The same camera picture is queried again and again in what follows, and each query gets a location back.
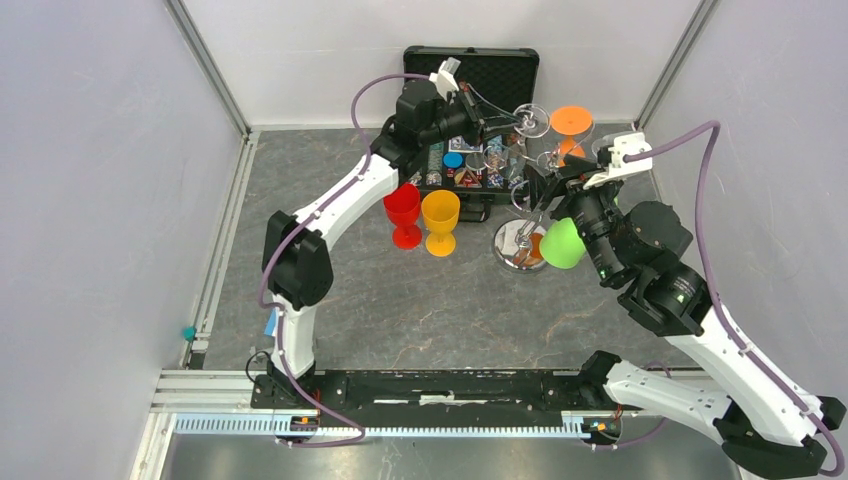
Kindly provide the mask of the yellow wine glass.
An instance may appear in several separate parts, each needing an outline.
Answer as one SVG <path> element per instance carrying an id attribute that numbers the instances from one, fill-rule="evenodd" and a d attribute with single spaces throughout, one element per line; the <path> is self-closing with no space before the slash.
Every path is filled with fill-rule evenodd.
<path id="1" fill-rule="evenodd" d="M 427 194 L 421 202 L 421 215 L 428 235 L 426 250 L 436 257 L 447 257 L 456 248 L 453 230 L 458 224 L 460 199 L 449 190 Z"/>

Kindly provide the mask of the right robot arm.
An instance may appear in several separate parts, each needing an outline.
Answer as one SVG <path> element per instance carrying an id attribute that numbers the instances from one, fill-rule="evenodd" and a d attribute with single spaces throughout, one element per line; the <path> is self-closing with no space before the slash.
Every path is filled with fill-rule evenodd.
<path id="1" fill-rule="evenodd" d="M 530 205 L 574 224 L 572 239 L 592 260 L 628 316 L 683 351 L 716 382 L 701 391 L 598 351 L 583 365 L 580 400 L 647 410 L 716 442 L 738 466 L 764 479 L 841 475 L 845 455 L 834 433 L 845 405 L 791 381 L 732 319 L 703 272 L 681 257 L 694 238 L 674 209 L 616 202 L 619 180 L 573 157 L 556 172 L 524 171 Z"/>

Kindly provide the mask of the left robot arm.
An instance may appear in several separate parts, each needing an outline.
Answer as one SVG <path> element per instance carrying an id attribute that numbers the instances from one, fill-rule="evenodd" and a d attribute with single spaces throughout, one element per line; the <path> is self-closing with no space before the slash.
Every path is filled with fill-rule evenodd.
<path id="1" fill-rule="evenodd" d="M 408 75 L 379 134 L 360 135 L 365 153 L 352 170 L 296 213 L 269 219 L 258 302 L 278 313 L 271 362 L 282 373 L 275 392 L 288 406 L 302 407 L 314 394 L 307 374 L 315 364 L 315 317 L 334 280 L 330 253 L 340 237 L 422 169 L 432 145 L 460 137 L 478 146 L 520 122 L 469 87 L 440 91 L 424 76 Z"/>

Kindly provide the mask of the clear wine glass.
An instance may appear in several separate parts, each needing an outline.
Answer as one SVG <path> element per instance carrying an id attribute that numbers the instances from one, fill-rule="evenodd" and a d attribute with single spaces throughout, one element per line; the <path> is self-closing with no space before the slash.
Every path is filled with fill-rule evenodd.
<path id="1" fill-rule="evenodd" d="M 514 133 L 503 150 L 505 166 L 502 175 L 508 182 L 524 177 L 524 168 L 531 160 L 527 141 L 545 136 L 550 129 L 550 116 L 538 104 L 520 105 L 513 115 L 517 118 L 513 126 Z"/>

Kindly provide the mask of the red wine glass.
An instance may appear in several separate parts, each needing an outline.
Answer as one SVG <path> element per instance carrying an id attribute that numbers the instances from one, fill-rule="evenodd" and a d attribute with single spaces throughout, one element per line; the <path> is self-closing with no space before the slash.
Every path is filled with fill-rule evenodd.
<path id="1" fill-rule="evenodd" d="M 418 188 L 410 183 L 402 184 L 383 198 L 387 218 L 394 225 L 392 242 L 399 249 L 414 249 L 422 240 L 422 232 L 417 225 L 420 201 Z"/>

